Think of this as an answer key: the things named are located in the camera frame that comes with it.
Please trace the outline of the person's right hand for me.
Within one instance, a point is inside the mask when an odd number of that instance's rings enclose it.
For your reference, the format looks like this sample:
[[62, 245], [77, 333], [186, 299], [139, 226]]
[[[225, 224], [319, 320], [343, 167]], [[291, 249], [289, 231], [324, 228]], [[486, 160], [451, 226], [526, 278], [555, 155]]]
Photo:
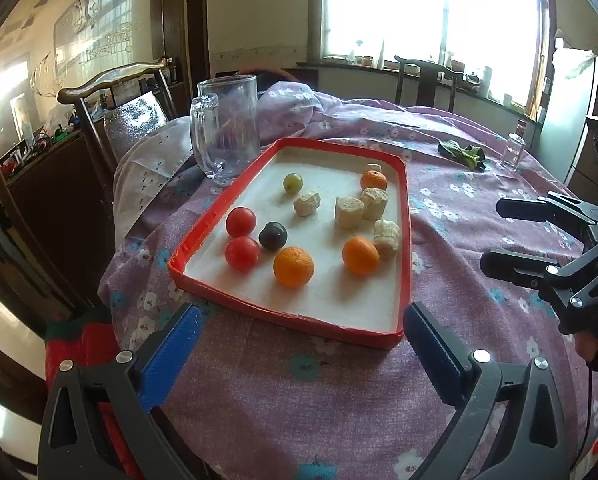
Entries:
[[597, 360], [597, 337], [589, 330], [582, 330], [582, 332], [574, 334], [574, 343], [576, 344], [576, 353], [587, 364], [593, 365]]

